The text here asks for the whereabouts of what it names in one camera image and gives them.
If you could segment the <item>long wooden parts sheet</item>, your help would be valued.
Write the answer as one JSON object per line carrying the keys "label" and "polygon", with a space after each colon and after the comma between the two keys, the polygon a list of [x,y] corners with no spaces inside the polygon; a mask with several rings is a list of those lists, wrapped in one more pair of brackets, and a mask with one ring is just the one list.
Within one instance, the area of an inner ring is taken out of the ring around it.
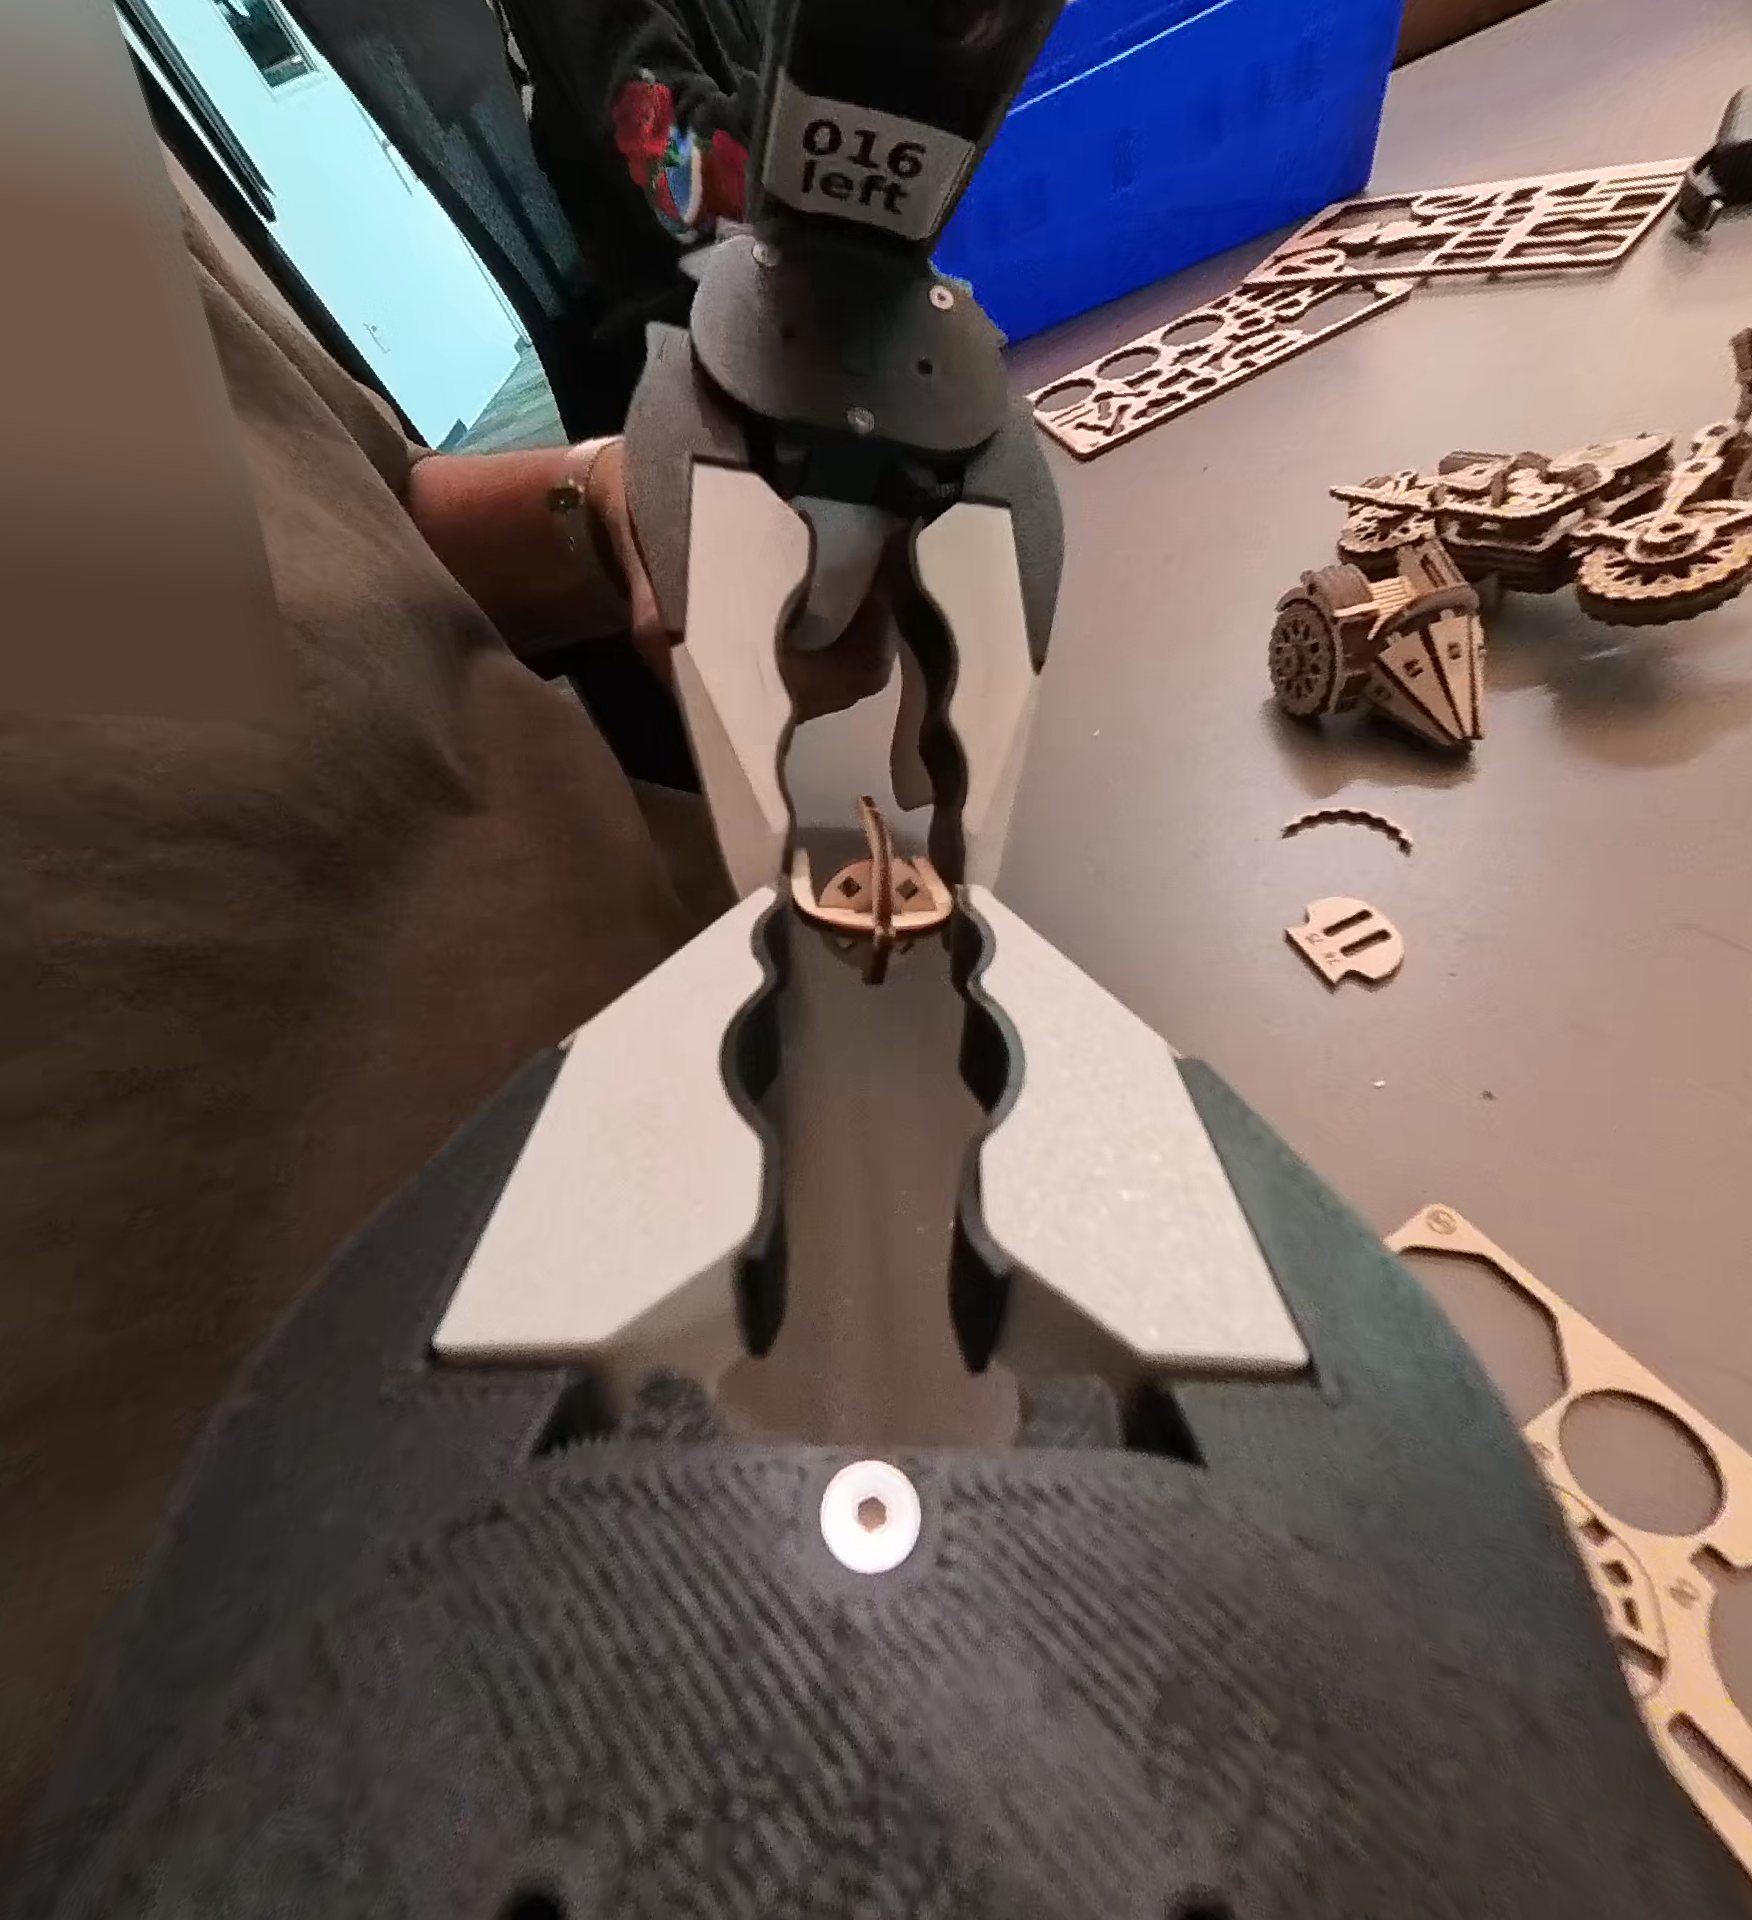
{"label": "long wooden parts sheet", "polygon": [[1685,173],[1678,156],[1347,200],[1288,234],[1242,285],[1597,271],[1670,214]]}

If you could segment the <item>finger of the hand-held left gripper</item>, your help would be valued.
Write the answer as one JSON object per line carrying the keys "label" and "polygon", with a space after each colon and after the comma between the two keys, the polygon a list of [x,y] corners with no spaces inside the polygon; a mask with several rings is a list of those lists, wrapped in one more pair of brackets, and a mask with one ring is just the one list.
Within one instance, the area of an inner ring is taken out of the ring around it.
{"label": "finger of the hand-held left gripper", "polygon": [[953,504],[894,558],[891,789],[904,811],[930,809],[944,878],[995,890],[1039,690],[1010,510]]}
{"label": "finger of the hand-held left gripper", "polygon": [[812,579],[804,516],[745,467],[696,464],[685,624],[673,686],[720,855],[743,898],[783,884],[793,847],[783,647]]}

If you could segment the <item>pale wooden parts sheet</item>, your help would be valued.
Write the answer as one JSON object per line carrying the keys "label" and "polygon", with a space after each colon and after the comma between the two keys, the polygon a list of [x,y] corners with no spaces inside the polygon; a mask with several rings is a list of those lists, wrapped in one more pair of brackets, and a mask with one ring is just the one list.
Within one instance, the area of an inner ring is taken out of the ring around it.
{"label": "pale wooden parts sheet", "polygon": [[[1385,1245],[1406,1257],[1484,1267],[1546,1317],[1562,1390],[1522,1433],[1561,1500],[1637,1712],[1675,1780],[1752,1882],[1752,1713],[1730,1693],[1715,1636],[1727,1579],[1752,1574],[1752,1451],[1461,1212],[1423,1206]],[[1715,1489],[1705,1521],[1657,1530],[1628,1521],[1594,1492],[1568,1460],[1567,1423],[1579,1405],[1599,1399],[1657,1413],[1704,1453]]]}

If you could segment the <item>toothed wooden arc piece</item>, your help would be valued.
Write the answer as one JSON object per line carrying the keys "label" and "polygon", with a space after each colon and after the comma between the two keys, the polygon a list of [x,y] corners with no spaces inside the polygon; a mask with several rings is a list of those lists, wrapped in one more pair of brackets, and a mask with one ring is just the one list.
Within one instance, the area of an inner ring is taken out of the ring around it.
{"label": "toothed wooden arc piece", "polygon": [[1315,806],[1287,818],[1276,833],[1279,839],[1291,841],[1319,828],[1363,828],[1384,837],[1403,857],[1411,857],[1416,850],[1416,839],[1407,825],[1367,806]]}

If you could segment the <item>person's left forearm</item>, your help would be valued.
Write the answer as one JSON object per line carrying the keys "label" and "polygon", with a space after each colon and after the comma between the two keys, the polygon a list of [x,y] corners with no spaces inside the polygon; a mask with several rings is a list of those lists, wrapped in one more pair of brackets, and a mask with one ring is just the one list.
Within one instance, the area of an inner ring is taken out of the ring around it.
{"label": "person's left forearm", "polygon": [[625,497],[619,435],[562,447],[411,459],[405,505],[433,555],[507,636],[627,639],[672,672]]}

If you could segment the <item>grey desk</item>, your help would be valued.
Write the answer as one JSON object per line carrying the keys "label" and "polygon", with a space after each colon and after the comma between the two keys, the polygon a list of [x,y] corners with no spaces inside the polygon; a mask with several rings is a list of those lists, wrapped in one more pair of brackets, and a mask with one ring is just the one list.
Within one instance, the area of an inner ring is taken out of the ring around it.
{"label": "grey desk", "polygon": [[[1217,1070],[1377,1231],[1447,1203],[1752,1451],[1752,587],[1487,639],[1463,767],[1269,706],[1328,486],[1453,447],[1678,435],[1732,398],[1752,211],[1608,273],[1432,286],[1092,464],[1066,516],[1009,904]],[[1315,806],[1409,826],[1279,839]],[[1285,929],[1372,902],[1406,961],[1324,985]]]}

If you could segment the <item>blue plastic bin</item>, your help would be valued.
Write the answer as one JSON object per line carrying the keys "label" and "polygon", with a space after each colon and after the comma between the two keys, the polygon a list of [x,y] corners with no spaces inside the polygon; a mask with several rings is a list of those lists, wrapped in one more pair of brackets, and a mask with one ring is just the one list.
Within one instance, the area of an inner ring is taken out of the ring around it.
{"label": "blue plastic bin", "polygon": [[1073,2],[935,248],[1010,342],[1370,184],[1399,2]]}

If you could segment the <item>round slotted wooden piece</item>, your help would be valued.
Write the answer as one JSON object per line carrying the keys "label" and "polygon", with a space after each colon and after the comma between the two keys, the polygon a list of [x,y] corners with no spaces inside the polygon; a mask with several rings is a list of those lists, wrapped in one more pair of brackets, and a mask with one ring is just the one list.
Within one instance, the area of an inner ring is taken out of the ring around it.
{"label": "round slotted wooden piece", "polygon": [[1367,899],[1313,899],[1285,937],[1328,987],[1347,980],[1385,984],[1406,961],[1402,932]]}

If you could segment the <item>wooden dome frame assembly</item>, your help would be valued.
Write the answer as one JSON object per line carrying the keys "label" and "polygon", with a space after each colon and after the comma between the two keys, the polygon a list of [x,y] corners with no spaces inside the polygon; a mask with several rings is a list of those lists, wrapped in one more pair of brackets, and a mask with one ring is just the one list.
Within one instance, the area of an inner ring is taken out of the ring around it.
{"label": "wooden dome frame assembly", "polygon": [[857,798],[857,825],[862,848],[829,877],[819,877],[808,847],[797,842],[789,886],[793,911],[876,987],[911,947],[951,923],[958,899],[923,852],[900,848],[884,806],[869,795]]}

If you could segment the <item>wooden sidecar model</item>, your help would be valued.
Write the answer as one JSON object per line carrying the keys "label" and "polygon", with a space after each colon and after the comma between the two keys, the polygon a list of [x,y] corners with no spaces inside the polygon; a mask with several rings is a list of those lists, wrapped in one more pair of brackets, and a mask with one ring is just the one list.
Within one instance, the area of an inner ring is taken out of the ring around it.
{"label": "wooden sidecar model", "polygon": [[1443,752],[1485,734],[1479,592],[1434,538],[1398,546],[1380,577],[1347,563],[1305,573],[1275,605],[1269,669],[1301,722],[1370,711]]}

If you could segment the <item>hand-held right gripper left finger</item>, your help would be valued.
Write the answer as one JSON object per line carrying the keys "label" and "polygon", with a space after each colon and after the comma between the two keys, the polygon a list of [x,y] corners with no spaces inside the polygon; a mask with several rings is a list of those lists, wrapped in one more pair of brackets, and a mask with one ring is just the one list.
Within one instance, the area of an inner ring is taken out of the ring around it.
{"label": "hand-held right gripper left finger", "polygon": [[780,1151],[786,902],[741,899],[559,1055],[431,1337],[452,1365],[577,1365],[616,1407],[714,1388],[789,1307]]}

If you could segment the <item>wooden motorcycle model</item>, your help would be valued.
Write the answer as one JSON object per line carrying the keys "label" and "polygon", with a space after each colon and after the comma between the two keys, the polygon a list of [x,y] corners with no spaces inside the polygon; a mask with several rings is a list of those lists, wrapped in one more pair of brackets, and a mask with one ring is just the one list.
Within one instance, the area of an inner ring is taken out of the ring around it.
{"label": "wooden motorcycle model", "polygon": [[1701,616],[1752,584],[1752,327],[1730,341],[1737,397],[1727,420],[1561,454],[1453,452],[1331,488],[1342,563],[1380,577],[1437,541],[1469,584],[1546,595],[1572,588],[1604,624]]}

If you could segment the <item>person's left hand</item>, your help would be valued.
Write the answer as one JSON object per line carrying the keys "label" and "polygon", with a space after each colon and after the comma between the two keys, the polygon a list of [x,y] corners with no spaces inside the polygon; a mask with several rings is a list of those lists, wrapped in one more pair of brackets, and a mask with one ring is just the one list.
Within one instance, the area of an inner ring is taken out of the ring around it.
{"label": "person's left hand", "polygon": [[859,708],[889,686],[897,646],[887,630],[876,636],[843,633],[821,650],[786,647],[779,655],[784,690],[793,708],[793,726]]}

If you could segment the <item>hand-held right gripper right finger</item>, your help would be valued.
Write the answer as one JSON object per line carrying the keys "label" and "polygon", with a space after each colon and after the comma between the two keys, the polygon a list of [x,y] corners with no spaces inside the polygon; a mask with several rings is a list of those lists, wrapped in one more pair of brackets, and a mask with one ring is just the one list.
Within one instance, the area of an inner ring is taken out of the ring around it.
{"label": "hand-held right gripper right finger", "polygon": [[1032,1413],[1055,1386],[1130,1404],[1310,1373],[1296,1312],[1175,1047],[996,894],[950,940],[959,1160],[950,1314],[967,1372]]}

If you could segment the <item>round-holed wooden parts sheet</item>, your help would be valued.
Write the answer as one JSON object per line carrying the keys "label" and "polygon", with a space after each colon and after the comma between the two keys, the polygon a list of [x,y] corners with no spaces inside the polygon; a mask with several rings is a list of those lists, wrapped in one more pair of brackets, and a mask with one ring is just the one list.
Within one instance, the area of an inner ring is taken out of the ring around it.
{"label": "round-holed wooden parts sheet", "polygon": [[1420,277],[1235,286],[1032,397],[1068,455],[1091,462],[1411,298]]}

